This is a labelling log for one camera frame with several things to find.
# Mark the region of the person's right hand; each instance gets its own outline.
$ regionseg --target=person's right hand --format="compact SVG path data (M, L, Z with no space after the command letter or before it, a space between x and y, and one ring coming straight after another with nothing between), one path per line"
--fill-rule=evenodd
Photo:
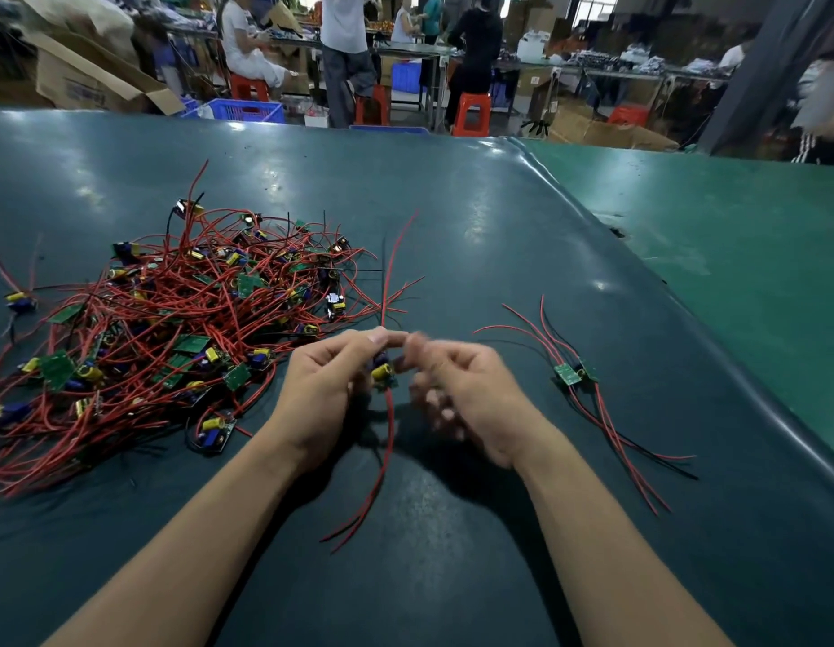
M417 333L404 351L401 369L418 369L411 401L425 409L433 428L470 437L500 467L514 467L535 441L556 431L491 347Z

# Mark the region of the person's left hand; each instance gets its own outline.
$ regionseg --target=person's left hand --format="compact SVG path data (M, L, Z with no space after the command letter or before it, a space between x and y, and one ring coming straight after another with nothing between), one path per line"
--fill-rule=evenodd
M402 347L407 337L404 331L376 327L295 349L279 402L256 440L287 450L299 474L314 470L336 444L351 395L371 391L372 357Z

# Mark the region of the stool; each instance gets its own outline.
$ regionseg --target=stool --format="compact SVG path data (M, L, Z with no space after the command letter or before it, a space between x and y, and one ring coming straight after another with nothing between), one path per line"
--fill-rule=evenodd
M612 114L608 116L608 124L610 125L638 125L643 127L647 124L647 116L650 115L648 107L635 107L621 105L615 107Z
M472 106L480 108L480 119L476 125L468 125L468 109ZM474 95L463 93L459 100L459 111L455 114L453 126L454 136L473 136L480 138L488 135L488 121L492 117L492 97L487 93Z
M390 124L390 100L389 100L389 93L386 88L380 86L379 84L375 84L372 87L372 99L377 100L378 104L380 105L380 124L382 127L387 127ZM366 122L363 121L363 116L365 113L364 105L366 103L367 97L355 96L354 103L355 103L355 118L354 124L355 125L365 125Z
M256 90L259 102L269 102L267 83L263 79L247 79L245 76L229 72L231 98L235 100L252 100L252 89Z

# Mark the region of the teal shirt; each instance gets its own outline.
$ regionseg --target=teal shirt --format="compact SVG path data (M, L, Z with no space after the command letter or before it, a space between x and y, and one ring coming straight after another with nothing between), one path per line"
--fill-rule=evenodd
M423 33L426 36L437 36L441 32L441 0L427 1L423 13L429 16L423 20Z

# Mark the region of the white pants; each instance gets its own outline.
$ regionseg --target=white pants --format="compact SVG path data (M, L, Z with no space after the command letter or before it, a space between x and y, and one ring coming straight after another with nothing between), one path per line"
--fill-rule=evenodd
M227 59L228 69L235 75L245 76L247 79L263 79L272 89L282 87L288 71L282 65L268 61L261 50L255 49L240 58Z

